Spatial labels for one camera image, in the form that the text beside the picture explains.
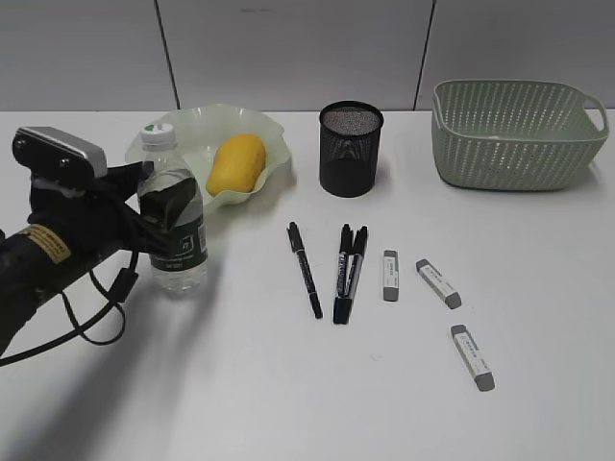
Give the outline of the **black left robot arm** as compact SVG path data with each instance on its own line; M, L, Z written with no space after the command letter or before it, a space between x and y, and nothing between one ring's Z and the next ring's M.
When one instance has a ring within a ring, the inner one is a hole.
M183 179L148 198L155 215L142 216L127 205L136 194L142 168L133 163L113 167L103 178L88 179L77 186L77 194L33 185L31 214L25 229L1 239L1 348L7 349L14 336L37 310L84 275L119 251L130 253L128 265L120 269L110 288L99 280L92 283L105 305L89 320L79 322L71 304L64 308L72 329L40 346L2 358L2 365L31 358L52 350L87 331L112 309L122 304L135 286L136 265L141 254L168 255L177 250L160 218L177 220L196 195L198 185Z

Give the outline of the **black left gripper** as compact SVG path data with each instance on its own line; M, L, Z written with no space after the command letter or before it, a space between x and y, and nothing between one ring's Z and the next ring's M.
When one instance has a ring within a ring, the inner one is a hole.
M27 260L44 269L92 269L120 250L199 257L202 197L191 176L151 176L151 161L102 178L49 179L31 171ZM126 204L138 191L140 214Z

